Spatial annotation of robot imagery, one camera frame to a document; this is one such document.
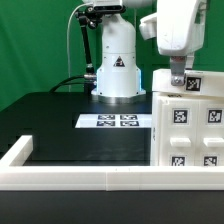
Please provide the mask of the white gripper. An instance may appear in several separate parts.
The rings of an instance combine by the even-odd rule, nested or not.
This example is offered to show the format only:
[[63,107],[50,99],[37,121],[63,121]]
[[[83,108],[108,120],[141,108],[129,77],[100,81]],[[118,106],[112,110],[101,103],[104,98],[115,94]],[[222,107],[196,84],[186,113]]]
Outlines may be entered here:
[[192,70],[195,58],[190,53],[203,46],[206,9],[207,0],[157,0],[157,46],[161,55],[172,56],[173,86],[185,84],[185,69]]

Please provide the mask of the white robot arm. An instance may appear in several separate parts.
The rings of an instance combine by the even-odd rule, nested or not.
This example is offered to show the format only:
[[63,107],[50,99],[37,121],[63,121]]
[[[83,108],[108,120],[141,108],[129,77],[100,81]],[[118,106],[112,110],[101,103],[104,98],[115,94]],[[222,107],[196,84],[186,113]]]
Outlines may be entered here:
[[[145,95],[136,65],[136,33],[157,39],[158,51],[170,58],[171,84],[185,84],[187,61],[204,43],[208,0],[82,0],[90,24],[102,23],[102,64],[92,96],[108,103],[129,103]],[[121,14],[127,8],[157,4],[157,12],[134,28]]]

